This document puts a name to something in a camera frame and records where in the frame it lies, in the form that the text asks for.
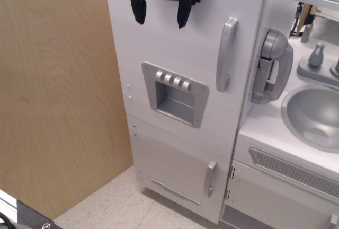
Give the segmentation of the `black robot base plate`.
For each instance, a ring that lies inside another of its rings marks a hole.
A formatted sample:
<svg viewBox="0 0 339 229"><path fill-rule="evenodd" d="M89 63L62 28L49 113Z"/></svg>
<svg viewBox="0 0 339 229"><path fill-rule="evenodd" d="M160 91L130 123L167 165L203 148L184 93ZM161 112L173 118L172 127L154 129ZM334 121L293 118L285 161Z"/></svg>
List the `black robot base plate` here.
<svg viewBox="0 0 339 229"><path fill-rule="evenodd" d="M1 190L1 228L62 228L53 220Z"/></svg>

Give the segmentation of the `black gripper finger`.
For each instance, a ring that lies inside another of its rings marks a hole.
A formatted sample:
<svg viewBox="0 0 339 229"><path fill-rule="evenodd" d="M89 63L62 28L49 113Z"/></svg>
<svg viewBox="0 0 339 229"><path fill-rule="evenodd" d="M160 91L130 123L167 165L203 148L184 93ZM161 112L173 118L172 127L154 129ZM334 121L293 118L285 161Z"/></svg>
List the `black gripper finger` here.
<svg viewBox="0 0 339 229"><path fill-rule="evenodd" d="M146 0L131 0L131 7L135 20L139 24L144 24L147 11Z"/></svg>
<svg viewBox="0 0 339 229"><path fill-rule="evenodd" d="M193 0L179 0L178 12L177 12L177 22L179 28L186 26L188 21L191 8L193 5Z"/></svg>

